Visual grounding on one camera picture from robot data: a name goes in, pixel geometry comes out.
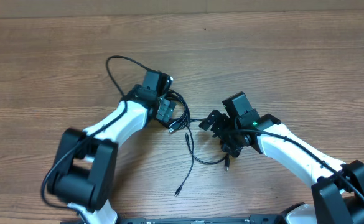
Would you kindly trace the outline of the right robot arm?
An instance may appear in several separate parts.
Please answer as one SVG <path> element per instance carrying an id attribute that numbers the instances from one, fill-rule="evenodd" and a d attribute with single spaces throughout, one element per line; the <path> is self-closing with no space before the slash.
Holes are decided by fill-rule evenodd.
<path id="1" fill-rule="evenodd" d="M 260 116 L 246 95 L 225 100 L 200 123 L 238 157 L 244 147 L 278 161 L 311 189 L 313 203 L 297 203 L 274 215 L 251 215 L 250 223 L 364 223 L 364 163 L 349 164 L 318 151 L 271 114 Z"/>

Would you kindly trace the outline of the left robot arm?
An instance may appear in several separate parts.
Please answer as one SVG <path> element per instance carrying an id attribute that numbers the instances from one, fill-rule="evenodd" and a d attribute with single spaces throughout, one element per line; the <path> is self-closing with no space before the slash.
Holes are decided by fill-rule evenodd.
<path id="1" fill-rule="evenodd" d="M 152 119 L 167 119 L 174 109 L 165 95 L 171 76 L 147 70 L 144 81 L 124 95 L 118 107 L 84 130 L 67 129 L 52 168 L 42 183 L 80 217 L 79 223 L 116 223 L 108 200 L 119 147 Z"/>

